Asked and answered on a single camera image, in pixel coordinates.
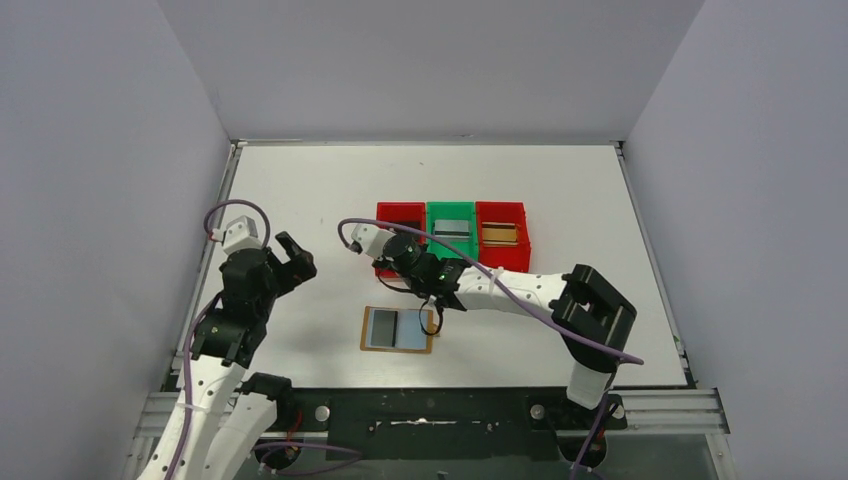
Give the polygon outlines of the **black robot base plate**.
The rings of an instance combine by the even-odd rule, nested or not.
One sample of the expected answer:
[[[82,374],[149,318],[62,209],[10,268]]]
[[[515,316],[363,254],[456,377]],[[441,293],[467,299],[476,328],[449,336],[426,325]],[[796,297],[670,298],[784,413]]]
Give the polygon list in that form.
[[[563,387],[295,388],[269,437],[323,439],[328,460],[470,460],[577,455],[591,430],[627,428],[623,400],[603,407],[570,401]]]

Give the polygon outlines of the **yellow leather card holder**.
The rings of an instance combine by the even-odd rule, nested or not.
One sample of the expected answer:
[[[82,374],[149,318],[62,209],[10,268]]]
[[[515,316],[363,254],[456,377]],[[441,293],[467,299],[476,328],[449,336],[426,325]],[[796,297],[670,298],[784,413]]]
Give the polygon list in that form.
[[[370,329],[375,310],[394,310],[398,312],[397,342],[394,348],[376,348],[370,345]],[[438,326],[435,312],[427,308],[383,308],[367,306],[363,315],[360,350],[374,352],[395,352],[408,354],[430,354],[435,336],[425,333],[434,332]]]

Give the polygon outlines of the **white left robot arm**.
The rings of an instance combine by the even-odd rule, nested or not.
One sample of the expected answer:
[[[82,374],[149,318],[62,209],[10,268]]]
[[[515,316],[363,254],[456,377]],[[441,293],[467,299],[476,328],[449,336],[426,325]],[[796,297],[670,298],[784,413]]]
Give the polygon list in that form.
[[[256,243],[228,253],[222,289],[192,322],[184,385],[142,479],[231,479],[259,437],[292,403],[290,380],[250,373],[276,300],[314,278],[311,252],[286,232],[288,259]]]

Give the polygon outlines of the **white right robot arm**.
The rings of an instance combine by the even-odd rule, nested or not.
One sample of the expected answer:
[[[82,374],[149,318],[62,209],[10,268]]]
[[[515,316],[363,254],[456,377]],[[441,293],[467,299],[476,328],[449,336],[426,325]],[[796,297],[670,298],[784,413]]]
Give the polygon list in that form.
[[[594,268],[530,274],[439,258],[408,234],[392,234],[374,264],[395,273],[437,310],[499,311],[535,318],[560,334],[574,360],[567,399],[596,409],[621,364],[637,317],[635,306]]]

